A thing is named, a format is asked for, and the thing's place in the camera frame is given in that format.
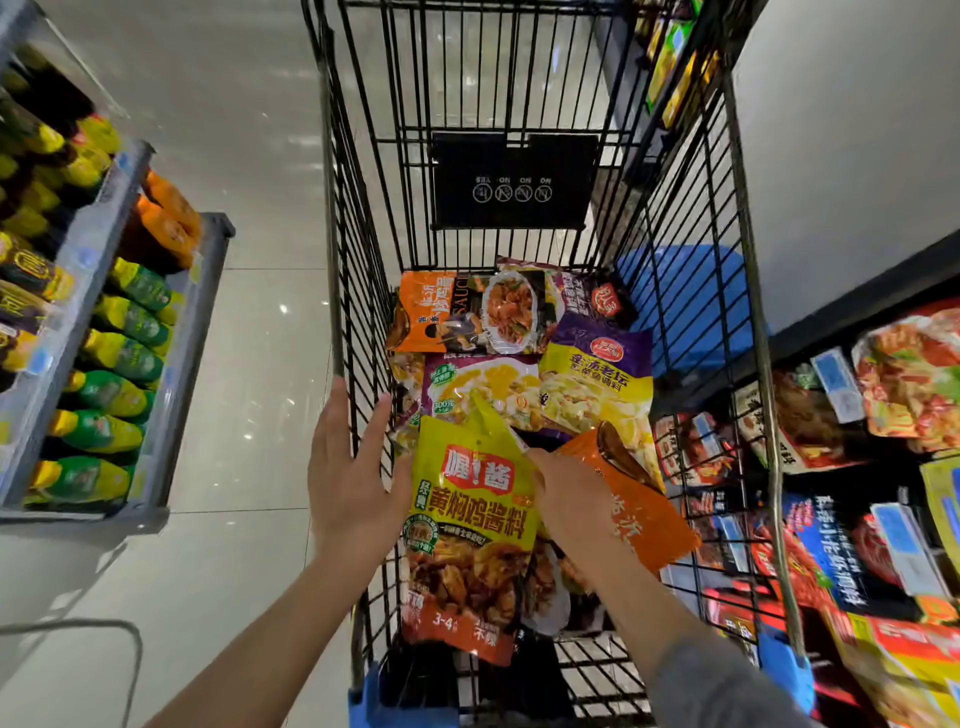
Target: black sign on cart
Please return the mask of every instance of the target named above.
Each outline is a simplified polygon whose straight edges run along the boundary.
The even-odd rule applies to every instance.
[[[582,230],[598,144],[595,134],[530,134],[515,147],[503,133],[434,133],[437,230]]]

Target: braised chicken sauce packet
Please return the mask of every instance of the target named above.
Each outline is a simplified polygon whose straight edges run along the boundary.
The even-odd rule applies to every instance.
[[[492,406],[472,398],[464,425],[420,418],[402,631],[507,666],[540,514],[533,466]]]

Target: red logo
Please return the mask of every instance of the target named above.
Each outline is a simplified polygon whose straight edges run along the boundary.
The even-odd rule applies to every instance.
[[[594,356],[599,356],[607,361],[619,361],[623,358],[623,347],[616,341],[601,336],[599,339],[593,339],[590,342],[590,350]]]
[[[594,288],[593,295],[590,298],[597,313],[607,318],[623,308],[620,305],[620,299],[616,297],[616,291],[613,290],[612,283],[604,283],[599,288]]]

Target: hand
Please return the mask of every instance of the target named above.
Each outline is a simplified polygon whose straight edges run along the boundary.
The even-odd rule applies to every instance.
[[[350,456],[349,398],[342,378],[333,379],[330,399],[313,433],[307,491],[317,556],[344,564],[362,590],[396,543],[410,510],[412,458],[394,463],[394,482],[383,487],[380,458],[390,422],[390,396],[376,403],[356,459]]]
[[[622,543],[612,518],[610,486],[603,475],[583,461],[558,452],[527,450],[527,457],[540,470],[537,508],[550,537],[592,581],[602,546]]]

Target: shopping cart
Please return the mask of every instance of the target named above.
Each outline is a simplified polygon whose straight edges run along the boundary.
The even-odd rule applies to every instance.
[[[725,397],[733,423],[747,412],[733,411],[732,392],[744,372],[755,373],[754,407],[765,410],[769,435],[770,468],[759,485],[771,509],[777,571],[786,573],[770,355],[730,74],[750,26],[749,3],[338,0],[327,17],[322,3],[311,9],[303,0],[303,9],[332,162],[324,173],[329,299],[339,332],[333,360],[348,383],[354,448],[380,393],[394,392],[399,404],[384,341],[402,271],[492,271],[504,255],[603,269],[630,292],[635,328],[654,331],[655,417],[673,416],[679,430],[676,413]],[[377,112],[384,108],[390,112]],[[735,427],[732,437],[732,482],[746,509],[757,486],[745,468],[751,444]],[[697,465],[687,464],[669,490],[691,522],[688,480]],[[386,448],[382,467],[389,475]],[[728,544],[751,549],[763,541],[744,516],[734,517],[743,535],[728,534]],[[755,657],[761,623],[770,619],[785,621],[803,656],[789,583],[779,584],[783,611],[765,614],[760,605],[769,599],[761,595],[770,581],[753,558],[742,566],[731,575],[694,553],[663,579],[704,620],[753,645],[746,649]],[[503,724],[512,712],[535,713],[511,693],[508,673],[472,655],[428,645],[411,667],[398,635],[405,574],[397,545],[353,611],[351,703],[410,705],[415,685],[429,683],[432,693],[421,691],[412,704],[445,706],[454,723]],[[740,598],[727,597],[731,587]],[[714,621],[720,604],[749,623]],[[549,717],[652,721],[614,634],[549,643],[543,660],[551,659],[564,680],[548,688],[562,706]],[[424,661],[448,666],[454,678],[431,674]],[[392,679],[378,680],[391,666]]]

